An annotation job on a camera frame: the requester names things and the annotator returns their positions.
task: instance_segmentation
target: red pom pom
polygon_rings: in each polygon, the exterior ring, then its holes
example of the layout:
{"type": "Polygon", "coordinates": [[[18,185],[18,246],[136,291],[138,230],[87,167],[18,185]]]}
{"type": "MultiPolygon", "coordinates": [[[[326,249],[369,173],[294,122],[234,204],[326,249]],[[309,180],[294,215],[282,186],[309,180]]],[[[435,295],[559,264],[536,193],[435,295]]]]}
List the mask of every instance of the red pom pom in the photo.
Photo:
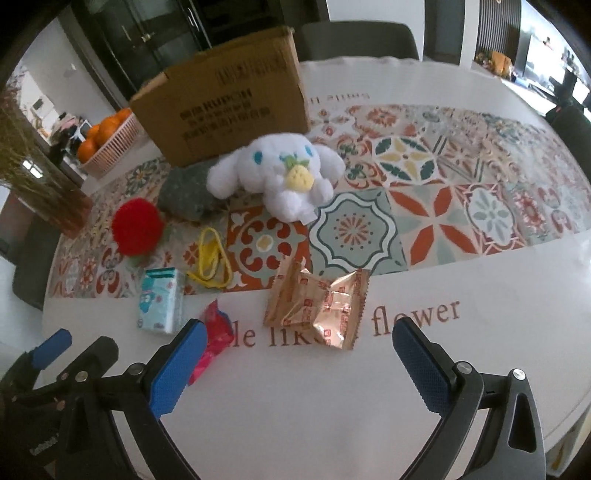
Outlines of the red pom pom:
{"type": "Polygon", "coordinates": [[[154,205],[138,198],[119,207],[111,227],[119,252],[136,257],[149,254],[156,248],[164,231],[164,222],[154,205]]]}

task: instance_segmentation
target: yellow string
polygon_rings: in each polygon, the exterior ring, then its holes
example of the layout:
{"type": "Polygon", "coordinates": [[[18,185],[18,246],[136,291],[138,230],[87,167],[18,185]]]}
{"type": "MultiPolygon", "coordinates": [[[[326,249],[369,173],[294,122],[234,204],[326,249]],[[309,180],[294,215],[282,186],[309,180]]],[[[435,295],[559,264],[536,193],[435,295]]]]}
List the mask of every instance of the yellow string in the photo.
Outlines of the yellow string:
{"type": "Polygon", "coordinates": [[[227,287],[232,281],[232,267],[217,230],[209,226],[205,227],[199,236],[197,247],[199,249],[197,272],[188,271],[188,277],[207,288],[227,287]],[[206,241],[208,233],[213,235],[213,239],[206,241]],[[220,264],[224,270],[223,280],[215,280],[220,264]]]}

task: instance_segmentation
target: pink plastic bag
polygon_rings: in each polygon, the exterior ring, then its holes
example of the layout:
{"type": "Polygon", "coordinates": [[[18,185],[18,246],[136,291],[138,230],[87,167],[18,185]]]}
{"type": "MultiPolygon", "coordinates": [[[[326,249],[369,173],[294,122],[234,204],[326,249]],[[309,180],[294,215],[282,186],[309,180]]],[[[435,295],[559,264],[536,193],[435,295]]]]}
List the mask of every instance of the pink plastic bag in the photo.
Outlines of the pink plastic bag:
{"type": "Polygon", "coordinates": [[[209,364],[234,341],[234,331],[230,318],[217,308],[217,300],[211,302],[200,317],[207,329],[207,347],[199,363],[189,378],[193,385],[209,364]]]}

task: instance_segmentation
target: blue gripper pad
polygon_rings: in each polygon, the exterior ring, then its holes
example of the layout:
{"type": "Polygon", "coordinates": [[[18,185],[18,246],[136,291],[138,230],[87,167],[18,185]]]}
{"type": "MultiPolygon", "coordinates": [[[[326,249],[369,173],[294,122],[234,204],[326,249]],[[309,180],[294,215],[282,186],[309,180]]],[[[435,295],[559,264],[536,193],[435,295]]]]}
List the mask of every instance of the blue gripper pad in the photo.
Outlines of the blue gripper pad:
{"type": "Polygon", "coordinates": [[[59,329],[45,342],[31,351],[33,368],[43,370],[72,345],[72,335],[66,329],[59,329]]]}
{"type": "Polygon", "coordinates": [[[445,416],[451,406],[449,385],[411,326],[406,322],[396,322],[392,331],[392,344],[427,408],[445,416]]]}
{"type": "Polygon", "coordinates": [[[152,382],[150,409],[157,419],[174,410],[206,346],[205,324],[196,322],[152,382]]]}

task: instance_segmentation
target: pink basket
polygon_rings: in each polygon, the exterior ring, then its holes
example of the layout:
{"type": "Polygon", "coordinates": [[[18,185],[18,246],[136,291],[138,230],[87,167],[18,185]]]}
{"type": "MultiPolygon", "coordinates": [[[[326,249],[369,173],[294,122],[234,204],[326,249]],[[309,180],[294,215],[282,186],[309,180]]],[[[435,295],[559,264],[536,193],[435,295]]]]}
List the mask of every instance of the pink basket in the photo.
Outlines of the pink basket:
{"type": "Polygon", "coordinates": [[[127,117],[111,138],[82,165],[84,171],[96,179],[105,176],[134,144],[141,128],[134,114],[127,117]]]}

